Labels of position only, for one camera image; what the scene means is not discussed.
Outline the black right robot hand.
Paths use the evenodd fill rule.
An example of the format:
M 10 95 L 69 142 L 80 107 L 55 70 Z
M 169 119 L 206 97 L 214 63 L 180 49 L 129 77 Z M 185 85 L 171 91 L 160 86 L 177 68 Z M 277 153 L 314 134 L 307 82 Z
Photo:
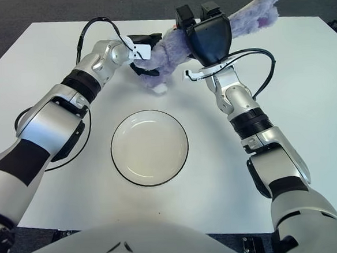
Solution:
M 213 1 L 201 4 L 197 23 L 188 5 L 176 8 L 177 28 L 184 32 L 190 55 L 202 66 L 220 63 L 229 55 L 232 41 L 230 21 Z

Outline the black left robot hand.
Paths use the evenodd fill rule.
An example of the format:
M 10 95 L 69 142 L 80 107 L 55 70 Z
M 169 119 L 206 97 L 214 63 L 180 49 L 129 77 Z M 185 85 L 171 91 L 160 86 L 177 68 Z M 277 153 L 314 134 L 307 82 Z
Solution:
M 157 42 L 162 39 L 162 34 L 153 33 L 150 35 L 128 35 L 128 37 L 130 37 L 134 44 L 148 44 L 151 48 L 153 48 Z M 130 67 L 138 76 L 147 75 L 155 77 L 160 75 L 157 69 L 145 70 L 143 68 L 137 67 L 134 63 L 130 63 Z

